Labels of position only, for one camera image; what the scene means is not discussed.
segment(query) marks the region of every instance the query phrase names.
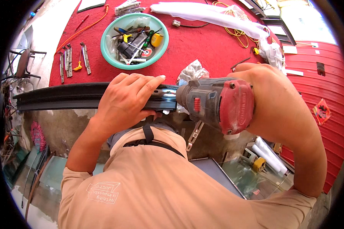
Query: tool basin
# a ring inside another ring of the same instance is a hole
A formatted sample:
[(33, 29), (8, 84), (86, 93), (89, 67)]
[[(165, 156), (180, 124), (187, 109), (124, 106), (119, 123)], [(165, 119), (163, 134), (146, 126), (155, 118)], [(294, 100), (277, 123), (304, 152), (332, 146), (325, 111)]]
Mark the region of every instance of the tool basin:
[[(110, 53), (109, 47), (107, 46), (106, 35), (110, 35), (111, 37), (118, 35), (119, 33), (117, 33), (113, 29), (114, 27), (127, 29), (125, 28), (125, 26), (139, 17), (150, 17), (150, 24), (149, 24), (150, 29), (157, 31), (160, 28), (162, 28), (162, 30), (159, 31), (158, 33), (163, 35), (164, 37), (163, 37), (162, 43), (158, 47), (155, 48), (154, 56), (151, 59), (137, 65), (126, 65), (117, 60), (116, 53)], [(151, 65), (154, 62), (156, 62), (159, 58), (161, 58), (161, 56), (164, 54), (164, 52), (167, 49), (168, 42), (169, 42), (169, 36), (168, 36), (167, 28), (158, 18), (150, 14), (133, 13), (133, 14), (127, 14), (127, 15), (121, 16), (117, 18), (115, 21), (113, 21), (110, 25), (107, 26), (101, 38), (101, 52), (105, 60), (116, 68), (125, 69), (125, 70), (142, 69), (143, 67), (147, 67)]]

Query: green screwdriver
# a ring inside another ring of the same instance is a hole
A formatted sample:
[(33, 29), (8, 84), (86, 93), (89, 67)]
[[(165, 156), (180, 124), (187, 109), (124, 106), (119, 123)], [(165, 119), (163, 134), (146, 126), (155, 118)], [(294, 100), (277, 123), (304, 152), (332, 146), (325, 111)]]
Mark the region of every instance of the green screwdriver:
[(143, 44), (143, 48), (148, 47), (148, 43), (149, 43), (151, 37), (153, 36), (153, 34), (154, 34), (154, 30), (149, 31), (149, 35)]

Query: beige t-shirt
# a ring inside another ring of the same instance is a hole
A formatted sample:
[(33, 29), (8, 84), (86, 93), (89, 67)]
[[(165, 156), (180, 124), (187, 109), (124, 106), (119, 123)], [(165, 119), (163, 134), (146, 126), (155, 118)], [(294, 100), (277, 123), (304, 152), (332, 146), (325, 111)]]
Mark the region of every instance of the beige t-shirt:
[[(187, 158), (181, 136), (151, 129), (155, 140)], [(60, 229), (298, 228), (316, 202), (297, 190), (244, 200), (172, 151), (122, 147), (144, 138), (141, 128), (122, 136), (98, 175), (64, 169)]]

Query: floor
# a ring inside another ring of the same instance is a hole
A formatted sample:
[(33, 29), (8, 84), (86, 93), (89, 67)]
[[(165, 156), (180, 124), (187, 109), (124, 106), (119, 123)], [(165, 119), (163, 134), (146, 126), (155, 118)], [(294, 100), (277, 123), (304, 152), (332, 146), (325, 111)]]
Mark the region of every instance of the floor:
[[(32, 21), (26, 25), (26, 28), (30, 25), (33, 26), (32, 49), (47, 52), (44, 56), (36, 56), (28, 67), (32, 74), (42, 77), (40, 81), (34, 79), (36, 89), (48, 87), (50, 68), (52, 66), (56, 45), (68, 18), (78, 2), (79, 0), (47, 0)], [(32, 121), (37, 121), (43, 129), (51, 151), (55, 152), (56, 156), (67, 158), (69, 150), (85, 129), (89, 119), (95, 113), (96, 110), (50, 110), (18, 114), (22, 120), (21, 130), (23, 137), (20, 144), (27, 149), (31, 149), (30, 125)], [(169, 115), (163, 115), (162, 119), (170, 122), (180, 133), (184, 133), (183, 137), (186, 141), (195, 126), (194, 122), (186, 121), (187, 115), (183, 113), (178, 114), (175, 112)], [(238, 138), (225, 140), (223, 134), (205, 125), (196, 142), (193, 144), (191, 151), (188, 153), (188, 159), (211, 157), (217, 162), (229, 161), (242, 154), (246, 144), (252, 142), (254, 137), (254, 135), (247, 131), (243, 131)], [(98, 163), (105, 163), (108, 158), (109, 148), (104, 143)], [(23, 191), (25, 191), (24, 203), (26, 203), (29, 194), (28, 186), (24, 190), (28, 169), (28, 167), (24, 168), (12, 191), (14, 200), (19, 208)], [(340, 183), (335, 183), (334, 189), (339, 186)], [(61, 193), (57, 189), (41, 183), (36, 188), (29, 208), (29, 224), (33, 228), (57, 228), (57, 213), (60, 199)], [(308, 214), (306, 220), (301, 225), (301, 228), (316, 228), (319, 222), (326, 216), (330, 202), (331, 195), (322, 194), (318, 198), (311, 214)]]

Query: metal chair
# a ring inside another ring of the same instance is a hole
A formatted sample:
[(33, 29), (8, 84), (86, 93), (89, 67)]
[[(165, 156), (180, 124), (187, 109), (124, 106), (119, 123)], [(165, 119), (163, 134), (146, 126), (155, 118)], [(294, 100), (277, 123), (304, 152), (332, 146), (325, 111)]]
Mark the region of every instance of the metal chair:
[(9, 78), (22, 79), (22, 78), (30, 78), (31, 76), (41, 79), (40, 76), (33, 75), (28, 71), (28, 62), (29, 62), (29, 58), (31, 58), (31, 57), (34, 58), (35, 53), (47, 54), (47, 52), (37, 52), (37, 51), (31, 50), (31, 49), (26, 49), (24, 52), (14, 52), (12, 50), (10, 50), (10, 52), (17, 54), (17, 56), (20, 55), (20, 59), (18, 62), (18, 67), (17, 67), (16, 73), (13, 74), (13, 70), (12, 70), (11, 63), (10, 63), (9, 68), (10, 68), (12, 75), (8, 76), (4, 79), (9, 79)]

